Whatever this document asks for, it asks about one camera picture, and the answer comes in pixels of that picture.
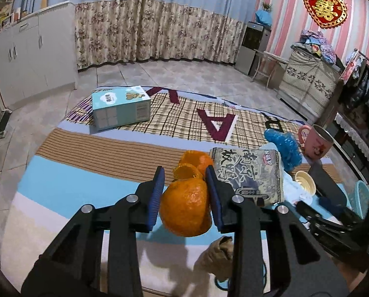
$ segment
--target blue cloth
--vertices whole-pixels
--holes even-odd
[[[309,37],[307,40],[306,40],[306,45],[318,45],[320,46],[321,43],[318,39],[314,38],[314,37]]]
[[[262,25],[267,25],[271,27],[272,26],[271,14],[264,10],[257,10],[256,11],[256,22]]]

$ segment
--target pink striped wallpaper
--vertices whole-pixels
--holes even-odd
[[[368,0],[344,0],[348,7],[348,18],[343,25],[334,29],[320,29],[308,14],[303,0],[257,0],[257,9],[261,8],[262,2],[272,4],[272,33],[267,51],[289,58],[290,46],[299,40],[303,29],[319,29],[343,62],[354,48],[369,57]]]

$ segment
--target brown cloth bag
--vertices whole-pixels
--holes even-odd
[[[233,270],[233,239],[223,236],[211,243],[196,261],[195,266],[214,274],[223,282],[231,277]]]

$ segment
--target metal bolt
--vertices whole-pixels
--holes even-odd
[[[136,201],[138,201],[138,196],[136,194],[130,194],[129,196],[127,196],[127,201],[130,203],[135,203]]]
[[[277,207],[277,210],[278,210],[279,213],[282,213],[282,214],[286,214],[286,213],[289,212],[289,209],[286,205],[279,205]]]
[[[81,207],[81,211],[83,213],[89,213],[92,211],[92,205],[91,204],[84,204],[82,207]]]
[[[243,202],[243,196],[242,195],[234,195],[231,200],[235,203],[242,203]]]

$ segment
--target blue plastic bag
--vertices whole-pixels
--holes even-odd
[[[264,138],[277,146],[286,172],[301,164],[299,146],[291,133],[284,134],[270,128],[264,131]]]
[[[262,25],[271,27],[272,26],[271,14],[264,10],[257,10],[256,11],[256,22],[261,23]]]

